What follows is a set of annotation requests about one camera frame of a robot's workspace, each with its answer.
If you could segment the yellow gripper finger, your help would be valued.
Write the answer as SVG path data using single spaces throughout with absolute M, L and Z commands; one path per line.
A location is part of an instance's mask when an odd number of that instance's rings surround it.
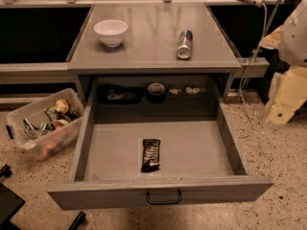
M 265 107 L 264 126 L 282 127 L 307 101 L 307 68 L 291 66 L 284 74 L 275 73 Z

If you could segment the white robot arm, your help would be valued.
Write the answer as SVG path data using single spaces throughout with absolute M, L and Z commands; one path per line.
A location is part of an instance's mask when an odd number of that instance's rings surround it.
M 307 101 L 307 0 L 301 0 L 285 20 L 278 54 L 290 68 L 272 77 L 263 123 L 270 130 L 285 126 Z

